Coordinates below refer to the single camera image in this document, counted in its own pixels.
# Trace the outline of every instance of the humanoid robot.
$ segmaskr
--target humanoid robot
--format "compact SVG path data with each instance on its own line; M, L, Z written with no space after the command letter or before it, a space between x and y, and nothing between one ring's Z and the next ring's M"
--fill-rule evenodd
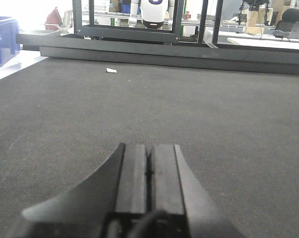
M128 25L135 27L140 2L141 19L146 28L161 29L164 25L166 10L169 7L169 29L172 30L175 0L131 0Z

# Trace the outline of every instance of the red bag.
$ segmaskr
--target red bag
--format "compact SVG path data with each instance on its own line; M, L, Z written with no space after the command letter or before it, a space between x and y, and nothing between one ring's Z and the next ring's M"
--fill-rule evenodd
M62 26L62 19L60 17L57 7L48 15L47 21L45 22L45 24L56 24L56 25ZM46 30L56 31L56 30L58 30L58 28L56 26L47 26L46 25Z

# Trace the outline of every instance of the gray carpet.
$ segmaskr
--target gray carpet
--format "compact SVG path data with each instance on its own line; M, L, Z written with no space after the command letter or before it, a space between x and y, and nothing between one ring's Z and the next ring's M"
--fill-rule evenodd
M59 59L0 80L0 238L119 142L180 144L245 235L299 238L299 76Z

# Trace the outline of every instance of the white paper scrap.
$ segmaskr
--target white paper scrap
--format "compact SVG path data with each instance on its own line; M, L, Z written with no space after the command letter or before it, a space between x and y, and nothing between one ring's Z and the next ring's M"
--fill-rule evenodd
M107 73L117 73L116 69L106 68Z

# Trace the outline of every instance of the blue plastic bin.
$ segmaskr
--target blue plastic bin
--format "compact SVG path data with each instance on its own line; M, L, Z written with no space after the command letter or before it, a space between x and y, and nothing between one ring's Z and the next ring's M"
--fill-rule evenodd
M16 19L0 16L0 67L19 53L20 45L16 44L18 32Z
M120 3L119 6L121 13L130 13L130 4Z

